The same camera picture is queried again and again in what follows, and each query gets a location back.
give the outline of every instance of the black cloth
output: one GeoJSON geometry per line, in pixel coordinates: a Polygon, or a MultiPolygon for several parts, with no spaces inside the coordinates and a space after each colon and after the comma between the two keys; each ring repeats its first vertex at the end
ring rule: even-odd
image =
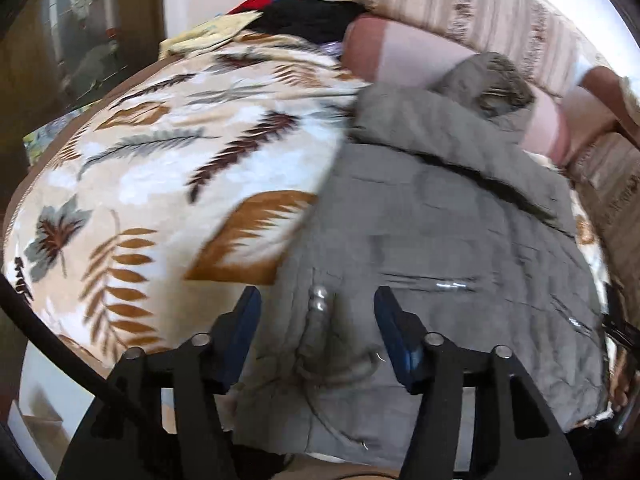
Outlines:
{"type": "Polygon", "coordinates": [[[315,44],[342,41],[347,26],[366,9],[356,2],[278,0],[262,9],[247,28],[267,34],[290,34],[315,44]]]}

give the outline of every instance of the yellow folded fabric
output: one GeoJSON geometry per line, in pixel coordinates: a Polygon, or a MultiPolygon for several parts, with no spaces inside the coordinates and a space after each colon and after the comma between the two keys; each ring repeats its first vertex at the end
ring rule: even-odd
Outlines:
{"type": "Polygon", "coordinates": [[[171,54],[186,54],[203,48],[214,49],[223,46],[261,15],[262,13],[258,10],[249,10],[238,14],[217,16],[191,30],[161,41],[158,59],[164,59],[171,54]]]}

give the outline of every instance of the striped sofa cushion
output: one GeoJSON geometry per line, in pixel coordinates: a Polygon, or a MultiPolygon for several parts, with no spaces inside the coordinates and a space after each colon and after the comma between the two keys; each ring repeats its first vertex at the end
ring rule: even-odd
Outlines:
{"type": "Polygon", "coordinates": [[[369,0],[369,8],[478,52],[500,52],[551,95],[573,84],[577,31],[542,0],[369,0]]]}

